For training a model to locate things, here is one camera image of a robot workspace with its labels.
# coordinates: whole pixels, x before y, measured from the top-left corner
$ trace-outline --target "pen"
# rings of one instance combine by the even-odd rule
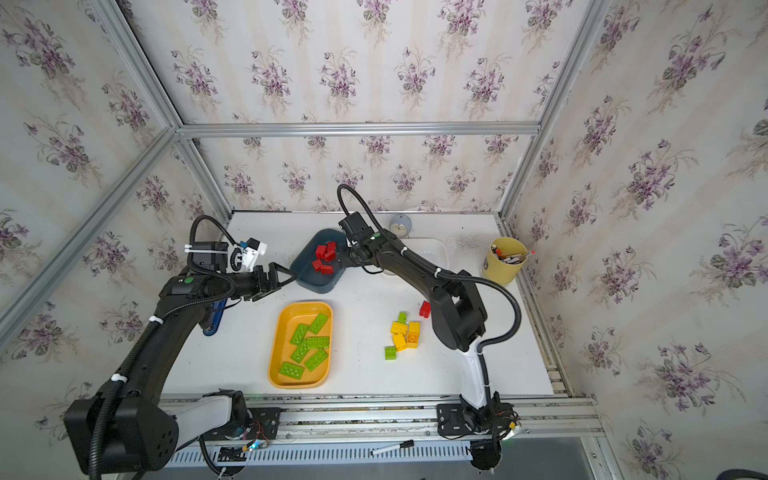
[[[408,447],[413,447],[413,440],[405,440],[403,443],[396,443],[395,445],[390,445],[388,447],[382,447],[380,449],[371,450],[371,455],[378,455],[384,452],[391,452],[392,450],[407,449]]]

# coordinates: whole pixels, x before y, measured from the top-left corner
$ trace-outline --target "floral wallpaper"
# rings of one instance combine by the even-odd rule
[[[499,210],[529,141],[519,135],[203,138],[198,149],[235,210],[340,210],[336,188],[347,184],[374,210],[480,212]],[[346,201],[354,208],[356,200]]]
[[[1,310],[159,126],[89,0],[3,2],[0,31]]]
[[[210,212],[192,176],[168,152],[0,353],[0,422],[15,432],[0,444],[8,458],[24,459],[6,462],[7,475],[80,478],[61,415],[72,400],[94,394],[128,353],[160,288],[186,263],[190,219]],[[20,249],[35,245],[25,240],[15,212],[2,215],[10,220],[0,232],[11,233],[4,248],[11,244],[9,254],[21,257]],[[197,235],[218,238],[205,223]],[[34,468],[30,445],[39,460]]]
[[[290,123],[308,112],[332,122],[534,120],[588,2],[120,5],[185,122],[230,123],[242,111]],[[615,15],[609,45],[629,35],[635,12]]]
[[[765,32],[763,0],[615,0],[511,218],[625,478],[768,472]]]

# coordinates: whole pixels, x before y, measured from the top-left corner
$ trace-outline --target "pen holder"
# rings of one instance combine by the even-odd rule
[[[528,249],[525,245],[518,242],[514,238],[499,237],[493,240],[493,244],[496,245],[502,255],[515,255],[516,253],[526,253]],[[510,265],[504,263],[491,252],[491,245],[488,245],[488,251],[485,253],[485,260],[482,263],[482,275],[488,280],[492,280],[499,285],[506,285],[515,279],[520,269],[528,262],[526,257],[523,263],[518,265]]]

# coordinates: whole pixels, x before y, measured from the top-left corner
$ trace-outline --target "white tabletop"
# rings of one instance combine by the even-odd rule
[[[391,214],[377,215],[383,226]],[[410,237],[432,237],[448,249],[450,269],[480,274],[485,251],[499,237],[495,217],[461,214],[409,214]],[[249,237],[266,242],[260,263],[290,266],[293,258],[323,228],[338,227],[342,214],[238,212],[229,231],[235,240]],[[507,396],[552,395],[551,383],[522,305],[515,282],[507,285],[521,304],[520,330],[506,342],[484,350],[492,390]],[[512,309],[498,292],[478,286],[488,320],[485,338],[501,335],[512,325]],[[333,350],[330,373],[314,389],[278,389],[266,377],[275,325],[287,305],[321,300],[333,309]],[[459,393],[459,355],[435,336],[429,319],[419,317],[424,298],[405,280],[346,269],[329,293],[320,295],[291,283],[258,302],[242,302],[228,309],[218,332],[206,337],[195,328],[168,375],[163,394],[201,394],[217,389],[239,389],[247,395],[456,395]],[[418,349],[384,360],[392,345],[389,329],[398,313],[422,322]]]

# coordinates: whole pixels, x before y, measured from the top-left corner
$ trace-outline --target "yellow tray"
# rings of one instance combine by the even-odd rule
[[[294,379],[289,376],[279,373],[280,367],[283,362],[291,362],[296,365],[290,356],[296,350],[296,345],[290,343],[293,333],[296,332],[296,328],[300,323],[311,325],[314,319],[320,314],[324,313],[328,316],[328,321],[320,329],[320,332],[314,334],[307,332],[306,336],[327,336],[330,344],[326,351],[328,352],[328,359],[321,363],[314,372],[310,372],[304,367],[304,374],[301,375],[301,379]],[[278,389],[311,389],[316,386],[320,386],[328,378],[328,372],[331,365],[331,347],[333,346],[333,310],[331,306],[325,302],[298,302],[291,303],[285,307],[280,316],[277,318],[277,326],[275,327],[275,340],[272,343],[272,356],[270,357],[270,368],[267,372],[267,377],[270,379],[270,383]],[[312,356],[316,350],[310,350],[304,357],[304,361]]]

